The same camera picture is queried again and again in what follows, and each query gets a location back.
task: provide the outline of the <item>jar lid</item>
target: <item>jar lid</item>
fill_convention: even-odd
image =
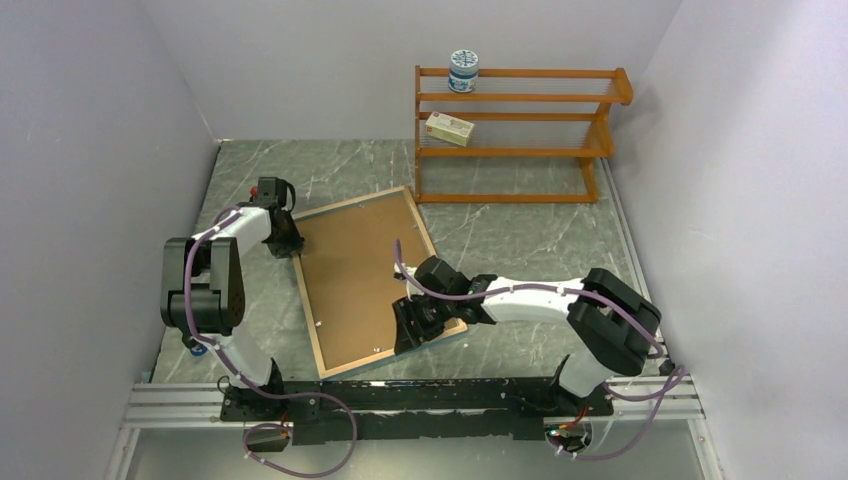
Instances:
[[[477,54],[471,50],[457,50],[451,55],[451,70],[459,73],[477,71]]]

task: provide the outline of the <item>orange wooden rack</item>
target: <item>orange wooden rack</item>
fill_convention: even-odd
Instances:
[[[441,77],[447,84],[447,68],[415,67],[415,198],[419,203],[594,203],[598,201],[598,186],[595,182],[593,161],[596,157],[609,157],[614,151],[609,127],[609,111],[614,103],[628,105],[633,99],[633,89],[623,68],[616,70],[539,70],[539,69],[492,69],[482,68],[477,79],[478,87],[474,93],[423,92],[421,77]],[[516,79],[561,79],[563,88],[557,92],[556,85],[548,93],[496,93],[485,92],[492,88],[485,86],[490,78]],[[605,82],[603,93],[574,92],[569,79]],[[422,111],[421,104],[438,102],[558,102],[558,103],[597,103],[594,113],[550,113],[550,112],[451,112],[441,113],[463,120],[474,121],[542,121],[542,122],[582,122],[586,124],[585,134],[579,146],[569,147],[513,147],[485,146],[469,144],[468,147],[449,146],[448,144],[422,145],[421,129],[432,111]],[[424,193],[421,186],[422,159],[428,157],[573,157],[577,160],[586,185],[586,193],[579,194],[435,194]]]

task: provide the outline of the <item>cardboard box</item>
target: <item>cardboard box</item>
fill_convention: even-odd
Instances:
[[[439,112],[430,114],[427,119],[425,130],[427,135],[440,138],[446,142],[455,143],[462,147],[468,146],[468,139],[474,130],[474,124],[451,117]]]

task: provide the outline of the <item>blue and white jar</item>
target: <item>blue and white jar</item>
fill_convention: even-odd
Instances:
[[[457,50],[451,55],[448,68],[448,87],[457,93],[468,93],[477,86],[477,54],[471,50]]]

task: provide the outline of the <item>wooden shelf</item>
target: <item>wooden shelf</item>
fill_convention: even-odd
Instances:
[[[592,165],[594,158],[608,157],[614,151],[608,121],[610,106],[615,103],[628,105],[633,99],[633,89],[624,69],[480,69],[474,93],[450,91],[447,76],[447,68],[415,67],[415,195],[419,203],[593,203],[598,200]],[[429,80],[425,88],[422,88],[422,78]],[[440,103],[453,102],[478,107],[499,102],[597,104],[597,107],[594,113],[446,111],[436,108]],[[428,104],[426,111],[422,109],[422,103]],[[469,145],[459,147],[427,136],[423,125],[433,111],[475,122],[477,126]],[[501,128],[499,132],[489,126],[498,122],[518,123],[508,124],[508,129]],[[530,122],[543,122],[550,128],[532,128]],[[525,128],[525,133],[522,133],[518,128],[521,125],[530,128]],[[539,130],[550,131],[552,135],[542,138]],[[423,158],[486,156],[573,157],[580,166],[587,193],[468,195],[427,194],[422,191]]]

